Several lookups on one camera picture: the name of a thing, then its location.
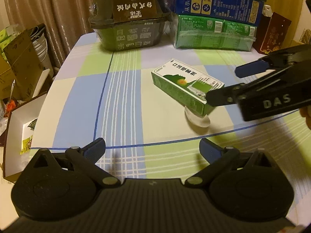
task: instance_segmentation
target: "screw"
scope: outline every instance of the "screw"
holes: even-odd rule
[[[200,177],[190,177],[187,181],[191,185],[199,185],[203,182],[203,179]]]
[[[240,96],[238,97],[238,99],[239,99],[239,100],[246,99],[246,95],[240,95]]]
[[[115,177],[106,177],[106,178],[103,178],[103,183],[105,185],[114,185],[118,182],[118,179],[115,178]]]

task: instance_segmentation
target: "open cardboard box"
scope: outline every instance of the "open cardboard box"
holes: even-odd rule
[[[28,125],[40,114],[46,93],[32,98],[10,113],[3,151],[3,178],[15,183],[36,150],[21,155],[22,142],[34,134]]]

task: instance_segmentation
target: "tablecloth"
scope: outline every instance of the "tablecloth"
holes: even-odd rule
[[[184,107],[152,82],[151,71],[174,58],[226,86],[248,83],[258,76],[239,79],[234,69],[259,57],[255,50],[177,50],[165,36],[152,48],[108,52],[95,33],[84,35],[52,84],[32,148],[59,152],[103,137],[107,149],[97,165],[122,180],[185,180],[208,165],[198,150],[203,137],[243,152],[265,148],[294,187],[293,220],[308,220],[298,211],[302,200],[311,204],[311,132],[298,111],[244,122],[236,105],[221,106],[209,115],[211,126],[202,129],[189,123]]]

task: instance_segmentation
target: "blue box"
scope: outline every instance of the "blue box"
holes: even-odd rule
[[[258,26],[264,3],[257,0],[168,0],[179,15],[207,16]]]

